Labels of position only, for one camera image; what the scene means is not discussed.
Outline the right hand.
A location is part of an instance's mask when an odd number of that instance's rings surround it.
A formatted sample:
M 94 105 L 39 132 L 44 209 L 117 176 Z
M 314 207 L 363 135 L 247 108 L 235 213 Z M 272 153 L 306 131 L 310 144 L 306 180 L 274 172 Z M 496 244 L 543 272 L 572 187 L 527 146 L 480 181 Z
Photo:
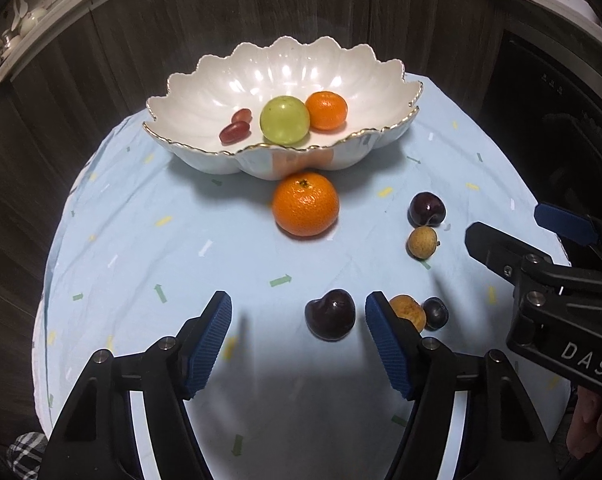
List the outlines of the right hand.
M 573 457 L 581 460 L 602 442 L 602 397 L 581 386 L 576 397 L 566 447 Z

